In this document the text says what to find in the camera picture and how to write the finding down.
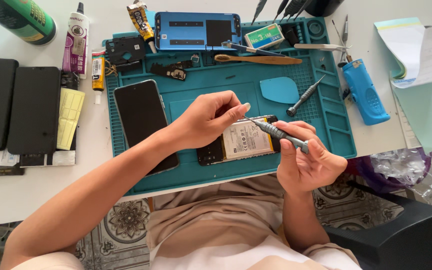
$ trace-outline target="barcode sticker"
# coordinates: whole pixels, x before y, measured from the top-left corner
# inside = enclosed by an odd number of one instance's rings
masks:
[[[72,46],[72,53],[83,56],[86,50],[86,39],[74,36],[74,44]]]
[[[93,59],[93,76],[101,75],[101,65],[103,64],[103,59],[96,58]]]

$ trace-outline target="person's right hand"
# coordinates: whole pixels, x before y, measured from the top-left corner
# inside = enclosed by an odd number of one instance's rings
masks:
[[[298,196],[318,187],[332,184],[346,169],[348,161],[330,153],[316,136],[316,129],[303,122],[278,121],[273,125],[302,141],[309,140],[309,154],[297,149],[287,139],[281,139],[281,162],[277,178],[286,193]]]

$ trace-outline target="floor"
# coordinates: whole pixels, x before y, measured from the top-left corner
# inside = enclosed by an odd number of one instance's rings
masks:
[[[345,184],[359,177],[342,174],[329,186],[313,191],[314,206],[321,224],[360,230],[383,224],[403,211],[399,205],[382,200]],[[413,198],[400,190],[395,194]],[[77,244],[75,256],[86,270],[147,270],[149,249],[146,224],[151,216],[147,199],[119,203]]]

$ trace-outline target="transparent plastic bag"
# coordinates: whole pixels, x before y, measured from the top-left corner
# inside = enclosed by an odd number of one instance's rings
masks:
[[[374,172],[394,177],[405,185],[414,185],[424,176],[426,167],[417,149],[399,149],[369,156]]]
[[[414,193],[420,195],[424,199],[426,199],[429,195],[432,194],[432,168],[429,169],[428,174],[424,179],[414,185],[409,186],[408,189],[412,190]]]

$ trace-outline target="phone battery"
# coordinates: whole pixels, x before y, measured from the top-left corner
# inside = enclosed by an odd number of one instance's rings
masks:
[[[266,118],[256,121],[267,122]],[[236,122],[223,132],[225,160],[246,158],[273,151],[271,136],[249,120]]]

